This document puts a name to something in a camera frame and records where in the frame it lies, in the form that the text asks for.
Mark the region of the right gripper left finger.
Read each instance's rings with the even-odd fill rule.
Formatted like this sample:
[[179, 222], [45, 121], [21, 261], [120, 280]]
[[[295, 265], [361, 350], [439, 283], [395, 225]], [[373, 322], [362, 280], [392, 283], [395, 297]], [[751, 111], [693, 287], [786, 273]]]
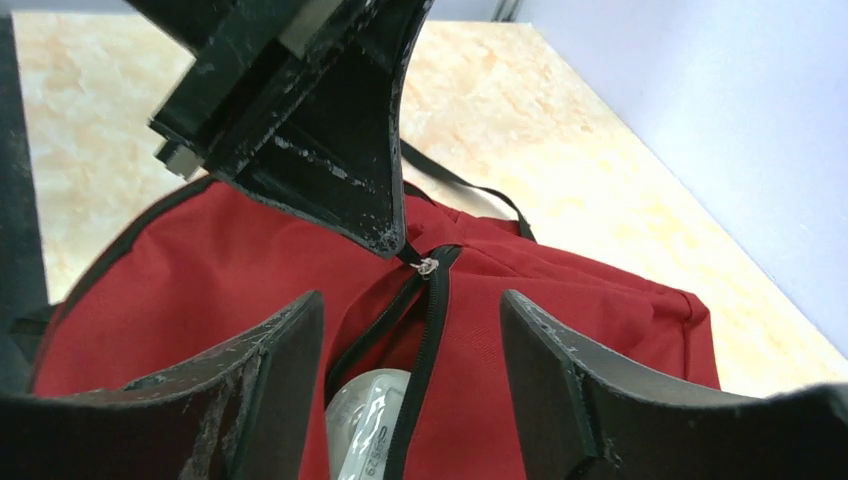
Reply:
[[294, 479], [318, 376], [324, 305], [266, 321], [120, 390], [1, 399], [5, 479]]

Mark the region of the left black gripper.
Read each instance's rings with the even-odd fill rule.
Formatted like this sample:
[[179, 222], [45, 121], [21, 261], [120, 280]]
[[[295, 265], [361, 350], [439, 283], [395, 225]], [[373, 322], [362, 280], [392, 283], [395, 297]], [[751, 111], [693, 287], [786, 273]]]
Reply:
[[134, 1], [193, 56], [151, 117], [156, 157], [383, 258], [406, 233], [403, 83], [427, 1]]

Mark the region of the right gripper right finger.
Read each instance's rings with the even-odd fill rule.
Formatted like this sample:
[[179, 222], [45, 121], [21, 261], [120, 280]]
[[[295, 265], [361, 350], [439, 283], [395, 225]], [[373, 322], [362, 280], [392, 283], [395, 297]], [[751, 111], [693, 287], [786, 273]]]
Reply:
[[843, 479], [847, 388], [764, 399], [637, 363], [517, 291], [503, 348], [530, 479]]

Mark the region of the white paper tag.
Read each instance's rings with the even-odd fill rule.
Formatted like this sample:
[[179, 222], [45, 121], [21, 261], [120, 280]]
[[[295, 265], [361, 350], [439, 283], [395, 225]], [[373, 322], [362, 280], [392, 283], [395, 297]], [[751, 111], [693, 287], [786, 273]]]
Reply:
[[330, 477], [381, 480], [410, 373], [365, 372], [347, 382], [325, 411]]

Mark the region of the red backpack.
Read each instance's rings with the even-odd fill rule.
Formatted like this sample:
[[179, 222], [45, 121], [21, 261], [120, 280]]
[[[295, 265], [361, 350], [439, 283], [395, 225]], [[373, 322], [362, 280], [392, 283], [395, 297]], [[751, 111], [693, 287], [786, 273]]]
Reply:
[[151, 205], [65, 300], [17, 322], [39, 341], [29, 395], [120, 390], [318, 292], [321, 359], [299, 474], [332, 479], [325, 411], [353, 378], [410, 373], [383, 479], [529, 479], [503, 348], [516, 290], [648, 368], [717, 390], [710, 314], [693, 294], [533, 243], [405, 189], [414, 256], [382, 260], [204, 177]]

